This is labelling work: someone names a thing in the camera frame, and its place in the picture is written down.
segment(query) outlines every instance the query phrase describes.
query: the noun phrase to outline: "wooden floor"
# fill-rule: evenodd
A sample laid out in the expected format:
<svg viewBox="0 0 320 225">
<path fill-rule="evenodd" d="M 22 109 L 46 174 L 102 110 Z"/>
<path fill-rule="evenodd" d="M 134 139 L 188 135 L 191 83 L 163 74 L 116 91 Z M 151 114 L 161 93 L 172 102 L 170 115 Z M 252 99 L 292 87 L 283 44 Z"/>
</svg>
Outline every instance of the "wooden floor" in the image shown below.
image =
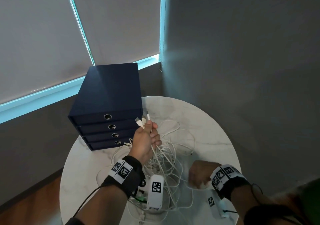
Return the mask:
<svg viewBox="0 0 320 225">
<path fill-rule="evenodd" d="M 62 225 L 59 208 L 61 177 L 0 214 L 0 225 Z"/>
</svg>

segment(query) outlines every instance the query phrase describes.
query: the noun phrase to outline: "roller blind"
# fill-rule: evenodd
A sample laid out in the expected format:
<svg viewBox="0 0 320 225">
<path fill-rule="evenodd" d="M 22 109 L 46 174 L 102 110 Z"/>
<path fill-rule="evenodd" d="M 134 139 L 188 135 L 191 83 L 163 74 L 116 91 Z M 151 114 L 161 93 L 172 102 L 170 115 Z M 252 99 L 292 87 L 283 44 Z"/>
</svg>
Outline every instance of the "roller blind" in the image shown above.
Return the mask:
<svg viewBox="0 0 320 225">
<path fill-rule="evenodd" d="M 74 0 L 96 65 L 159 53 L 160 0 Z M 0 104 L 91 66 L 69 0 L 0 0 Z"/>
<path fill-rule="evenodd" d="M 160 0 L 74 0 L 96 65 L 159 53 Z"/>
<path fill-rule="evenodd" d="M 92 65 L 69 0 L 0 0 L 0 104 Z"/>
</svg>

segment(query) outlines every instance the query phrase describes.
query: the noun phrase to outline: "person's right arm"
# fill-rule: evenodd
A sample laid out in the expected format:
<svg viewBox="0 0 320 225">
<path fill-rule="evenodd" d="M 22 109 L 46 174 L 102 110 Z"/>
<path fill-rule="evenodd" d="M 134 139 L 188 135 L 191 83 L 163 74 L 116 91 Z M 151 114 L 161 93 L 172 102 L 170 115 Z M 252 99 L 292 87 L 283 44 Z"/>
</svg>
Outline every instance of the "person's right arm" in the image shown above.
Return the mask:
<svg viewBox="0 0 320 225">
<path fill-rule="evenodd" d="M 196 160 L 189 170 L 190 185 L 200 188 L 202 183 L 207 184 L 209 181 L 211 181 L 210 176 L 212 172 L 219 166 L 221 166 L 219 163 Z M 257 190 L 253 189 L 253 192 L 254 194 L 251 192 L 250 185 L 237 187 L 231 192 L 231 202 L 242 220 L 245 218 L 246 213 L 251 208 L 259 205 L 257 200 L 260 202 L 260 204 L 274 204 L 274 202 L 272 202 L 268 197 Z M 293 217 L 290 217 L 290 220 L 298 223 L 298 221 Z M 270 220 L 269 224 L 292 225 L 292 223 L 282 219 L 272 219 Z"/>
</svg>

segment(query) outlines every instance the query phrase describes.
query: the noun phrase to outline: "hand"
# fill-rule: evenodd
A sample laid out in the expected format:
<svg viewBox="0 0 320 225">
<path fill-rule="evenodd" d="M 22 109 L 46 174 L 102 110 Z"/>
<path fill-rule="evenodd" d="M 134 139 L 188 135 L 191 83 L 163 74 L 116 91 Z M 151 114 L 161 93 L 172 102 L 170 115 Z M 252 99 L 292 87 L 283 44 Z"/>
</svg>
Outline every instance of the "hand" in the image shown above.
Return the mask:
<svg viewBox="0 0 320 225">
<path fill-rule="evenodd" d="M 211 179 L 210 175 L 221 164 L 196 160 L 189 170 L 189 184 L 200 189 L 201 184 L 206 185 Z"/>
<path fill-rule="evenodd" d="M 156 129 L 158 125 L 155 122 L 148 120 L 144 127 L 145 129 L 139 127 L 136 130 L 133 137 L 132 148 L 129 152 L 129 155 L 138 159 L 142 166 L 153 156 L 151 146 L 155 150 L 157 146 L 162 144 L 160 135 Z"/>
</svg>

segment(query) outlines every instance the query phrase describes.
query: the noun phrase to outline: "dark baseboard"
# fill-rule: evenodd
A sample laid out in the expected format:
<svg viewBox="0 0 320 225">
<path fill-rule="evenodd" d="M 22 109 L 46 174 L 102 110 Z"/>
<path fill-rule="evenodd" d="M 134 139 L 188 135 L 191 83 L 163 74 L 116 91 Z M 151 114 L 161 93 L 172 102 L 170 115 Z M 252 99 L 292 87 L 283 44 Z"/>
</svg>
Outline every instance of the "dark baseboard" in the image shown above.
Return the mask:
<svg viewBox="0 0 320 225">
<path fill-rule="evenodd" d="M 41 189 L 45 185 L 51 183 L 56 178 L 58 178 L 62 174 L 63 168 L 59 169 L 58 171 L 54 172 L 52 175 L 48 176 L 47 178 L 43 179 L 42 181 L 36 183 L 35 185 L 31 186 L 29 189 L 23 191 L 22 193 L 18 194 L 14 198 L 10 199 L 6 203 L 0 205 L 0 213 L 4 212 L 5 210 L 12 207 L 14 204 L 18 203 L 19 201 L 25 199 L 32 193 L 36 192 L 37 190 Z"/>
</svg>

